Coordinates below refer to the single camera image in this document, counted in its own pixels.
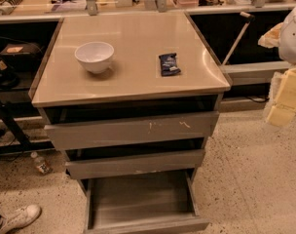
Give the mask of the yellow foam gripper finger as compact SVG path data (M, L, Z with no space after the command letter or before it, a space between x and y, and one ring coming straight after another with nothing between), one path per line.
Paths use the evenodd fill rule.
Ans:
M296 66L275 72L271 81L265 121L276 127L288 125L296 114Z

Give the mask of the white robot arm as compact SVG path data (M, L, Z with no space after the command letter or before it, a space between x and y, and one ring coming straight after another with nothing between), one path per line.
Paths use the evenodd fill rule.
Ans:
M264 109L268 124L284 127L296 114L296 7L283 22L262 35L258 44L265 48L278 47L279 57L291 64L283 74L274 74L270 100Z

